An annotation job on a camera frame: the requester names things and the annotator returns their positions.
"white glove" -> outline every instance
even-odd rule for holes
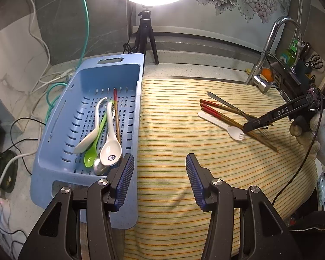
[[[316,127],[319,121],[319,116],[320,116],[320,112],[314,115],[309,123],[309,127],[313,132],[316,131]],[[290,134],[296,137],[297,142],[300,145],[303,145],[305,152],[307,152],[314,136],[313,133],[312,132],[302,133],[301,127],[299,127],[298,125],[293,125],[292,123],[290,125]],[[310,150],[309,155],[313,159],[315,158],[319,159],[319,161],[325,166],[325,109],[323,110],[323,115],[321,118],[321,123],[320,123],[317,137],[314,141],[314,144]]]

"green bottle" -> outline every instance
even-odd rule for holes
[[[297,51],[297,40],[294,40],[291,47],[288,50],[284,50],[280,56],[280,60],[291,67],[294,64]]]

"green spoon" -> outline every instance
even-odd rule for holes
[[[104,115],[104,118],[102,118],[101,120],[101,124],[100,124],[100,128],[99,128],[99,133],[95,139],[95,141],[93,142],[93,145],[91,146],[90,149],[88,149],[86,151],[86,154],[84,155],[84,165],[89,168],[91,166],[94,165],[94,161],[97,157],[97,152],[96,152],[96,145],[97,145],[97,142],[101,136],[101,133],[102,133],[102,129],[104,128],[105,126],[105,123],[106,123],[106,120],[107,120],[107,114],[105,113]]]

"striped cloth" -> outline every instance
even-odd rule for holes
[[[125,232],[125,260],[201,258],[211,215],[195,203],[185,168],[188,153],[195,153],[214,177],[243,189],[257,185],[270,201],[300,166],[304,152],[290,135],[287,118],[260,130],[279,153],[248,136],[243,142],[234,141],[226,131],[198,117],[200,98],[216,102],[207,96],[208,91],[254,116],[284,103],[275,89],[262,94],[253,86],[218,81],[143,80],[138,220]],[[220,112],[241,124],[246,122],[239,115]],[[316,180],[315,163],[308,159],[276,201],[282,218],[311,195]],[[235,210],[233,252],[239,249],[238,212]]]

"tripod leg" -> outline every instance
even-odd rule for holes
[[[147,38],[149,34],[149,28],[146,26],[142,26],[141,28],[141,36],[140,36],[140,48],[139,53],[145,55],[145,62],[146,62],[146,50],[147,50]]]
[[[141,41],[141,25],[139,25],[139,28],[137,29],[137,33],[136,33],[136,39],[135,39],[135,53],[137,53],[139,45],[140,45],[140,41]]]
[[[150,26],[149,28],[149,39],[150,39],[150,45],[152,46],[155,64],[159,64],[157,45],[155,43],[154,31],[152,26]]]

